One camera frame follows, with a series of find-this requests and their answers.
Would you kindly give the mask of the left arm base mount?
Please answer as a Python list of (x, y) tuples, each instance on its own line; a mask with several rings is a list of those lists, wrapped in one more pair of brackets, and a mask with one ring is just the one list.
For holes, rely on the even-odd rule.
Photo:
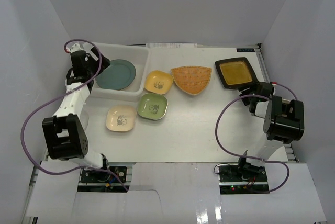
[(118, 183), (116, 176), (123, 182), (126, 182), (127, 167), (126, 166), (110, 166), (109, 169), (115, 174), (106, 172), (98, 172), (93, 170), (82, 170), (80, 175), (80, 183)]

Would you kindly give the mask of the black square amber plate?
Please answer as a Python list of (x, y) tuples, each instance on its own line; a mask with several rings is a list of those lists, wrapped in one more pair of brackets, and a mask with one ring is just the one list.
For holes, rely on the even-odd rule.
[(226, 89), (239, 89), (258, 81), (246, 57), (223, 59), (215, 62), (219, 79)]

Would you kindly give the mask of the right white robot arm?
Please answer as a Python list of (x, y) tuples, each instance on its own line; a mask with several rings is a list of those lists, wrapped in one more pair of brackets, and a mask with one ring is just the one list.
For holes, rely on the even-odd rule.
[(239, 158), (237, 177), (247, 182), (265, 172), (263, 162), (279, 148), (298, 141), (304, 134), (304, 103), (278, 82), (251, 82), (238, 88), (249, 112), (264, 119), (264, 137)]

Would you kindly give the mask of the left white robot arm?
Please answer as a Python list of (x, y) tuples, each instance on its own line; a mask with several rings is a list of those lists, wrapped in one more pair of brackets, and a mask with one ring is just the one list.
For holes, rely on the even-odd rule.
[(100, 55), (97, 49), (93, 49), (93, 53), (98, 59), (92, 57), (79, 43), (70, 48), (72, 67), (65, 80), (68, 94), (53, 116), (43, 120), (42, 129), (51, 159), (89, 167), (93, 169), (93, 176), (104, 182), (110, 177), (108, 160), (89, 147), (85, 133), (88, 119), (81, 120), (94, 79), (110, 65), (110, 61)]

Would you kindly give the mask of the orange woven fan basket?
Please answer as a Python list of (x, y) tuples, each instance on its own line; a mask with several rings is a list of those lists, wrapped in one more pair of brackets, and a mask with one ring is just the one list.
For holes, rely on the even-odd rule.
[(177, 87), (192, 96), (205, 90), (212, 74), (212, 68), (204, 66), (181, 66), (170, 71)]

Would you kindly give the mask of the blue-grey round plate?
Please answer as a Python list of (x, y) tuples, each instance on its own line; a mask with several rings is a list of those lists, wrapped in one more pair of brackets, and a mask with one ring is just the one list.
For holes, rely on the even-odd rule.
[(135, 66), (123, 59), (110, 61), (110, 66), (96, 77), (97, 85), (102, 89), (122, 90), (127, 88), (136, 77)]

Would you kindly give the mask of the yellow square panda dish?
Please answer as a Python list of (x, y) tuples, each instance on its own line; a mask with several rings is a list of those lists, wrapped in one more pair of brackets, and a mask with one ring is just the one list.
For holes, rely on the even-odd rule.
[(155, 70), (147, 75), (144, 88), (148, 92), (165, 95), (171, 88), (174, 80), (168, 73)]

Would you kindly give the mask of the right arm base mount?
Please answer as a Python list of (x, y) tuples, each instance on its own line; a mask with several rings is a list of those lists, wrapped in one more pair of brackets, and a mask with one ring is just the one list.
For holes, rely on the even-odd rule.
[(246, 185), (253, 183), (267, 183), (266, 172), (263, 171), (259, 175), (252, 175), (251, 173), (245, 173), (244, 175), (239, 171), (237, 165), (231, 165), (228, 163), (219, 163), (213, 169), (214, 174), (218, 176), (220, 183), (226, 184), (237, 184), (238, 182)]

